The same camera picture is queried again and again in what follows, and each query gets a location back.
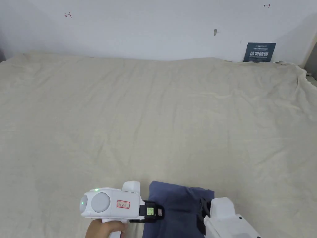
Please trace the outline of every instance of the red marking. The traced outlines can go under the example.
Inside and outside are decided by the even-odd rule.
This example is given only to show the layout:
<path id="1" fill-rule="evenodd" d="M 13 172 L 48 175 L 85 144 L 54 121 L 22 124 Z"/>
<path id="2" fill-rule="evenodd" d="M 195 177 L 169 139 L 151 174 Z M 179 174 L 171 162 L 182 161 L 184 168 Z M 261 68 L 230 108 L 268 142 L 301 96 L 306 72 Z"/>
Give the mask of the red marking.
<path id="1" fill-rule="evenodd" d="M 130 202 L 118 200 L 117 201 L 117 208 L 130 209 Z"/>
<path id="2" fill-rule="evenodd" d="M 65 17 L 70 16 L 70 18 L 72 18 L 72 15 L 70 14 L 70 12 L 68 12 L 68 13 L 69 13 L 69 14 L 67 14 L 67 15 L 66 15 L 66 13 L 65 13 L 64 16 L 65 16 Z"/>

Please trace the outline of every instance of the red-bordered label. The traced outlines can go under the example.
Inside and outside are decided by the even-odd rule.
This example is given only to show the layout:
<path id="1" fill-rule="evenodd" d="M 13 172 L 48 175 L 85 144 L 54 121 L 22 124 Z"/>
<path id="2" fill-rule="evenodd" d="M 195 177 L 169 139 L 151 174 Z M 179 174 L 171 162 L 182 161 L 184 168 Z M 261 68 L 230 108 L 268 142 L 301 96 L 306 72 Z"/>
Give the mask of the red-bordered label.
<path id="1" fill-rule="evenodd" d="M 117 208 L 129 209 L 130 208 L 130 202 L 118 200 L 117 201 Z"/>

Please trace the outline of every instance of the blue cloth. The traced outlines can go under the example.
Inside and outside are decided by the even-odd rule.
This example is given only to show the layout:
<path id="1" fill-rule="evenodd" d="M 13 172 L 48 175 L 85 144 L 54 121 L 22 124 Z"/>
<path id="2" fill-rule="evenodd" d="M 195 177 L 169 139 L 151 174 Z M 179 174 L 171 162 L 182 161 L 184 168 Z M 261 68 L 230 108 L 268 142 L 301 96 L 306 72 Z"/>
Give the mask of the blue cloth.
<path id="1" fill-rule="evenodd" d="M 211 200 L 215 198 L 215 192 L 153 181 L 149 200 L 164 207 L 165 218 L 156 223 L 145 223 L 143 238 L 204 238 L 196 226 L 200 198 Z"/>

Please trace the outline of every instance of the white wall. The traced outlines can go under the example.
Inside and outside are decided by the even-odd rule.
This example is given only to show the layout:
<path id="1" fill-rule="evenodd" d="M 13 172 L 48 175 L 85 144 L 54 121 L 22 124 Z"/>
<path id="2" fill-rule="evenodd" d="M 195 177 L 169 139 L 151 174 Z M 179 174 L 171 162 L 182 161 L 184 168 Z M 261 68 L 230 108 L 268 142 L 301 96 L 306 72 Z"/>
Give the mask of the white wall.
<path id="1" fill-rule="evenodd" d="M 0 49 L 242 61 L 248 42 L 274 42 L 273 61 L 301 64 L 316 23 L 316 0 L 1 0 Z"/>

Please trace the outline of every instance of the beige sheet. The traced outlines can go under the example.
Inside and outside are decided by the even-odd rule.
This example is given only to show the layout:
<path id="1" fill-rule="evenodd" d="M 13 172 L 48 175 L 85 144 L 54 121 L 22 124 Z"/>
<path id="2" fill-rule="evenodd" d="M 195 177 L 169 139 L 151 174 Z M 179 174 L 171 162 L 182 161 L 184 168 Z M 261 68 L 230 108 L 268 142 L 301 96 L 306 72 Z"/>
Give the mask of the beige sheet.
<path id="1" fill-rule="evenodd" d="M 292 64 L 18 55 L 0 64 L 0 236 L 84 237 L 84 192 L 158 180 L 229 197 L 263 237 L 315 237 L 316 122 Z"/>

